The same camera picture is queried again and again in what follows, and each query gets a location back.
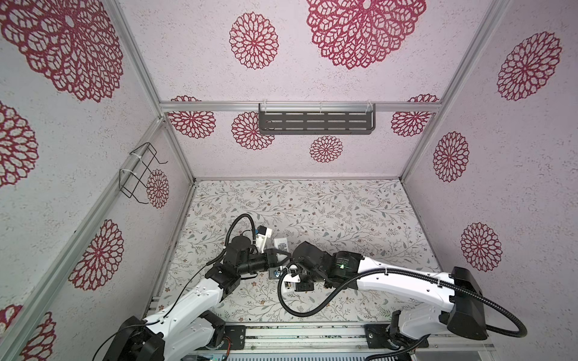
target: metal base plate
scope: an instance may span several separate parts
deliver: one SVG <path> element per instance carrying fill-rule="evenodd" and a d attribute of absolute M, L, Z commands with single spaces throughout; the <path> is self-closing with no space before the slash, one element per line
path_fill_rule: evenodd
<path fill-rule="evenodd" d="M 245 332 L 247 330 L 246 326 L 227 326 L 225 325 L 225 335 L 223 336 L 223 343 L 217 348 L 217 350 L 227 350 L 229 347 L 229 342 L 224 338 L 228 336 L 232 343 L 231 343 L 231 350 L 234 349 L 244 349 L 245 348 Z"/>

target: aluminum rail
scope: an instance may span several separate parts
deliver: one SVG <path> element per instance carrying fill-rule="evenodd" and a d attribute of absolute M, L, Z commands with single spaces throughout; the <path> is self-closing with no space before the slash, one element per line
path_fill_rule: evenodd
<path fill-rule="evenodd" d="M 428 111 L 436 112 L 442 104 L 435 102 L 160 102 L 164 112 L 174 111 L 294 111 L 294 112 L 343 112 L 371 110 L 375 104 L 376 111 Z"/>

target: white wall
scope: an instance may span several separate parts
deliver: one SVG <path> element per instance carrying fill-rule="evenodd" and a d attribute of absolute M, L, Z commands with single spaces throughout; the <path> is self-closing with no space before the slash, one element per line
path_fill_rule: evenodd
<path fill-rule="evenodd" d="M 98 346 L 118 330 L 130 316 L 141 318 L 150 303 L 150 296 L 157 279 L 165 250 L 171 242 L 171 231 L 179 219 L 179 211 L 185 202 L 188 180 L 182 172 L 162 131 L 151 141 L 158 151 L 157 158 L 166 164 L 153 161 L 150 169 L 160 170 L 168 182 L 168 198 L 156 198 L 151 202 L 142 186 L 136 189 L 136 199 L 119 195 L 113 208 L 105 215 L 117 225 L 123 238 L 120 261 L 101 257 L 106 265 L 117 270 L 102 286 L 86 289 L 75 285 L 70 279 L 88 278 L 74 272 L 60 290 L 49 311 L 56 323 L 56 341 L 53 343 L 51 360 L 90 359 Z M 135 173 L 144 172 L 139 166 Z M 145 172 L 143 182 L 147 183 L 149 172 Z M 108 345 L 99 353 L 104 356 Z"/>
<path fill-rule="evenodd" d="M 10 25 L 7 8 L 0 13 L 0 23 L 5 26 Z M 31 16 L 26 12 L 18 14 Z M 56 29 L 52 39 L 64 39 L 69 31 L 64 27 Z M 116 47 L 109 49 L 107 56 L 121 60 L 123 74 L 118 84 L 115 85 L 114 74 L 118 76 L 119 71 L 116 69 L 114 74 L 92 74 L 90 81 L 98 84 L 87 85 L 80 77 L 82 66 L 76 64 L 72 66 L 74 70 L 66 70 L 72 74 L 67 73 L 64 82 L 76 84 L 69 92 L 68 88 L 57 90 L 54 83 L 59 84 L 58 72 L 47 71 L 54 83 L 44 73 L 35 72 L 26 55 L 30 59 L 39 55 L 26 53 L 22 44 L 10 43 L 6 34 L 0 36 L 0 102 L 15 109 L 35 132 L 38 160 L 26 178 L 0 186 L 0 310 L 25 302 L 155 118 L 131 64 L 114 55 L 114 51 L 121 50 L 117 40 L 112 40 Z M 85 55 L 82 51 L 89 51 L 89 46 L 78 41 L 71 49 L 76 55 Z M 43 59 L 49 58 L 47 54 L 43 53 Z M 102 62 L 103 56 L 92 54 L 92 58 L 82 60 L 85 64 Z M 104 87 L 112 89 L 111 97 L 94 93 L 91 98 L 79 100 L 81 92 L 77 87 L 98 92 L 99 84 L 107 82 L 112 83 L 109 88 Z M 6 116 L 2 120 L 5 126 Z M 7 161 L 5 154 L 3 165 Z M 0 320 L 0 330 L 3 327 L 5 322 Z"/>
<path fill-rule="evenodd" d="M 367 9 L 362 2 L 318 0 L 120 3 L 164 101 L 186 97 L 200 101 L 406 102 L 421 94 L 442 96 L 490 2 L 419 0 L 388 5 L 372 1 L 366 2 L 370 4 Z M 339 3 L 350 8 L 338 9 Z M 335 6 L 322 16 L 329 4 Z M 244 16 L 251 13 L 259 14 L 258 20 Z M 333 22 L 334 27 L 316 29 L 313 24 L 320 16 L 321 22 Z M 339 17 L 352 28 L 365 30 L 349 37 L 352 30 L 341 27 Z M 406 20 L 395 26 L 382 24 L 386 17 Z M 270 48 L 263 50 L 259 45 L 238 51 L 242 40 L 252 39 L 250 31 L 240 30 L 239 22 L 247 28 L 266 29 L 267 37 L 256 42 Z M 391 36 L 385 28 L 403 35 Z M 317 44 L 332 36 L 337 38 L 335 47 Z M 327 54 L 336 48 L 341 55 L 363 60 L 341 64 Z M 256 68 L 239 60 L 252 51 L 252 61 L 259 63 Z M 386 52 L 384 58 L 378 56 Z M 232 133 L 238 115 L 182 116 L 189 129 L 179 134 L 179 141 L 196 176 L 398 177 L 420 137 L 396 134 L 392 113 L 378 113 L 376 130 L 370 136 L 336 137 L 343 147 L 339 157 L 319 163 L 310 156 L 316 136 L 276 136 L 265 148 L 243 148 Z M 192 116 L 205 117 L 204 124 Z M 173 124 L 179 129 L 182 120 Z"/>
<path fill-rule="evenodd" d="M 570 360 L 578 352 L 576 16 L 576 1 L 512 4 L 406 182 L 444 270 L 472 270 L 484 296 L 528 327 L 522 339 L 491 335 L 502 360 Z M 529 77 L 530 84 L 540 86 L 518 100 L 504 97 L 498 79 L 507 56 L 544 31 L 559 43 L 542 47 L 538 44 L 547 41 L 538 40 L 526 54 L 516 51 L 505 67 L 540 59 L 536 76 Z M 545 84 L 533 82 L 538 76 L 548 78 Z M 465 137 L 469 152 L 465 170 L 451 182 L 434 169 L 435 148 L 449 132 Z M 478 223 L 491 228 L 498 241 L 482 233 L 472 244 L 464 230 Z M 488 323 L 514 328 L 494 314 Z"/>

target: patterned wallpaper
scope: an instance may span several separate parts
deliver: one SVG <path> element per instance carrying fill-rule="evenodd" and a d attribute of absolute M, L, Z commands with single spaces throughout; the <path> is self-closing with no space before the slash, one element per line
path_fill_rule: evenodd
<path fill-rule="evenodd" d="M 528 327 L 491 335 L 502 360 L 578 352 L 576 15 L 575 1 L 512 4 L 406 183 L 442 267 L 472 269 Z"/>
<path fill-rule="evenodd" d="M 257 113 L 169 113 L 196 177 L 398 177 L 430 113 L 376 114 L 370 135 L 262 135 Z"/>
<path fill-rule="evenodd" d="M 164 100 L 442 94 L 490 0 L 120 1 Z"/>
<path fill-rule="evenodd" d="M 2 337 L 155 116 L 100 2 L 0 0 L 0 27 Z M 164 153 L 173 156 L 170 149 Z M 164 247 L 158 239 L 168 237 L 166 227 L 170 231 L 184 196 L 179 179 L 184 176 L 176 160 L 171 161 L 146 180 L 150 194 L 140 195 L 150 199 L 147 207 L 156 218 L 149 217 L 146 224 L 158 225 L 158 238 L 135 233 L 139 220 L 130 219 L 134 215 L 126 209 L 103 219 L 67 283 L 69 291 L 84 299 L 69 293 L 66 301 L 50 307 L 21 360 L 68 359 L 53 354 L 58 347 L 72 347 L 77 330 L 66 325 L 71 313 L 78 320 L 98 311 L 86 318 L 96 322 L 110 314 L 103 310 L 111 304 L 120 307 L 114 311 L 119 319 L 144 310 L 149 286 L 127 294 L 118 289 L 150 285 L 157 272 Z M 155 253 L 135 245 L 145 241 L 158 242 Z M 148 263 L 141 264 L 135 255 Z M 142 276 L 136 277 L 139 271 Z M 148 283 L 139 278 L 145 275 Z M 114 321 L 110 325 L 116 328 Z M 77 356 L 86 358 L 85 353 Z"/>
<path fill-rule="evenodd" d="M 121 6 L 165 100 L 435 102 L 489 3 Z M 324 137 L 260 135 L 253 112 L 179 112 L 169 118 L 196 176 L 235 179 L 398 177 L 430 115 L 378 113 L 370 136 Z"/>
<path fill-rule="evenodd" d="M 151 163 L 152 172 L 146 171 L 143 178 L 148 188 L 137 187 L 136 198 L 119 195 L 49 308 L 58 337 L 50 360 L 90 359 L 122 321 L 133 315 L 141 317 L 149 306 L 169 236 L 188 191 L 188 180 L 165 131 L 152 143 L 159 161 L 166 163 Z M 137 174 L 142 171 L 142 166 L 135 170 Z M 156 182 L 158 174 L 163 177 Z"/>

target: enclosure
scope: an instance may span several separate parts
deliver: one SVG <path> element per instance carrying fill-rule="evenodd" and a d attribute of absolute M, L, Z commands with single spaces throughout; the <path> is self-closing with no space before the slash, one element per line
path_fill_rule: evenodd
<path fill-rule="evenodd" d="M 89 359 L 170 307 L 242 213 L 290 250 L 467 268 L 528 328 L 434 334 L 414 360 L 573 358 L 576 16 L 572 0 L 0 0 L 0 359 Z M 262 133 L 279 112 L 373 128 Z M 357 360 L 363 325 L 420 304 L 347 289 L 298 318 L 276 286 L 259 274 L 212 309 L 247 326 L 234 360 Z"/>

